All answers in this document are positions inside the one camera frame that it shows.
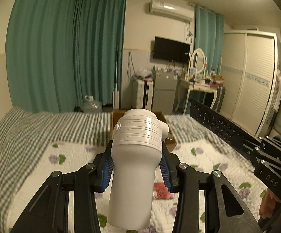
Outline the person's right hand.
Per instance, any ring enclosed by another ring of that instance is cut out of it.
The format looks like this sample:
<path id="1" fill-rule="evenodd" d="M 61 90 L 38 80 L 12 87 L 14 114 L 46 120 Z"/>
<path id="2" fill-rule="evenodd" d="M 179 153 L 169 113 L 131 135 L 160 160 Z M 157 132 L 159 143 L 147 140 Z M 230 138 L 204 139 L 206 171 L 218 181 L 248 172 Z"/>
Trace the person's right hand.
<path id="1" fill-rule="evenodd" d="M 259 208 L 259 216 L 262 219 L 271 218 L 278 203 L 281 204 L 281 200 L 270 189 L 268 189 L 265 196 L 262 198 Z"/>

